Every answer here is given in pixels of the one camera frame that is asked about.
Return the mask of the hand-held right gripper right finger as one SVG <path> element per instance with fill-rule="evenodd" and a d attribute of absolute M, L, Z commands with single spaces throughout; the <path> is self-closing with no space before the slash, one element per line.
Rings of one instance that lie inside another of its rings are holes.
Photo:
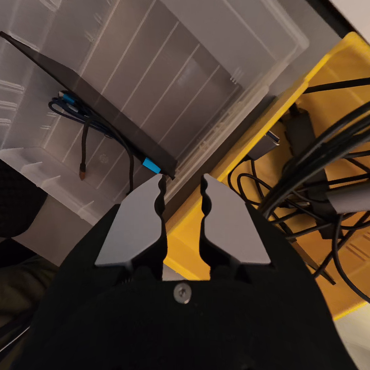
<path fill-rule="evenodd" d="M 271 259 L 246 202 L 207 173 L 201 178 L 201 195 L 203 245 L 242 264 L 269 265 Z"/>

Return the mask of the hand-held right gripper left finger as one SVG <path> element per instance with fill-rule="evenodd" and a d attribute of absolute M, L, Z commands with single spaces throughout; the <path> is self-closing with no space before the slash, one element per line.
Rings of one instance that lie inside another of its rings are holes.
<path fill-rule="evenodd" d="M 133 190 L 121 203 L 95 266 L 129 266 L 164 239 L 167 254 L 164 195 L 166 178 L 157 174 Z"/>

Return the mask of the yellow plastic bin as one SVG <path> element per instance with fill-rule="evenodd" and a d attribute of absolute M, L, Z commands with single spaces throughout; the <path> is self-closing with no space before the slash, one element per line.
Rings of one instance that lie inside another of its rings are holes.
<path fill-rule="evenodd" d="M 265 112 L 252 119 L 252 124 L 241 134 L 232 148 L 222 155 L 221 160 L 211 170 L 211 175 L 227 185 L 227 175 L 237 164 L 236 160 L 242 159 L 247 150 L 252 149 L 252 144 L 272 129 L 273 124 L 288 113 L 288 103 L 298 100 L 300 108 L 313 109 L 314 133 L 320 134 L 328 128 L 335 119 L 340 118 L 350 110 L 358 108 L 365 99 L 369 99 L 369 87 L 355 87 L 349 92 L 319 92 L 318 97 L 303 97 L 303 88 L 313 87 L 314 83 L 339 82 L 340 78 L 360 78 L 369 73 L 369 45 L 355 32 L 346 35 L 330 52 L 328 52 L 313 69 L 287 89 L 273 101 Z M 257 162 L 258 175 L 270 185 L 275 185 L 278 180 L 279 170 L 282 169 L 283 160 L 288 159 L 288 144 L 282 137 L 283 148 L 268 154 L 265 159 Z M 329 180 L 365 175 L 365 172 L 354 164 L 345 160 L 330 164 L 326 170 Z M 209 280 L 210 268 L 201 261 L 199 255 L 199 236 L 201 229 L 201 195 L 199 186 L 189 196 L 185 203 L 167 222 L 168 228 L 168 256 L 164 263 L 174 271 L 190 280 Z M 319 231 L 314 231 L 306 236 L 298 237 L 298 244 L 305 252 L 311 253 L 314 262 L 321 264 L 329 253 L 329 240 L 323 240 Z M 340 262 L 351 281 L 364 294 L 369 296 L 369 226 L 355 231 L 339 252 Z M 362 307 L 364 299 L 355 296 L 345 287 L 345 282 L 338 272 L 335 272 L 334 262 L 328 265 L 328 273 L 333 278 L 339 278 L 333 288 L 324 277 L 318 278 L 318 284 L 328 303 L 330 312 L 335 319 Z"/>

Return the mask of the grey metal usb hub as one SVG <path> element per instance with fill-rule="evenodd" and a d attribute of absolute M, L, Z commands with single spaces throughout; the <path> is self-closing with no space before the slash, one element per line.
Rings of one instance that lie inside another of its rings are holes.
<path fill-rule="evenodd" d="M 326 192 L 326 196 L 338 215 L 370 210 L 369 182 L 333 188 Z"/>

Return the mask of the clear plastic bin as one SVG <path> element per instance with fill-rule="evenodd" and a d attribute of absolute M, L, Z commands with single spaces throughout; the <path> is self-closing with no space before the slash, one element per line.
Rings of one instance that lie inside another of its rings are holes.
<path fill-rule="evenodd" d="M 74 70 L 177 160 L 166 203 L 268 95 L 309 40 L 278 1 L 1 1 L 1 31 Z M 1 160 L 94 225 L 129 157 L 48 103 L 62 85 L 1 37 Z M 134 185 L 155 175 L 134 159 Z"/>

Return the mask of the person's olive pants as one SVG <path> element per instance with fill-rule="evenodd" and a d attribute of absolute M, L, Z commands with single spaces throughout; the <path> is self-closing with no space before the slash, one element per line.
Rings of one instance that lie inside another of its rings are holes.
<path fill-rule="evenodd" d="M 0 272 L 1 326 L 23 312 L 38 307 L 59 267 L 40 256 L 17 265 L 2 267 Z"/>

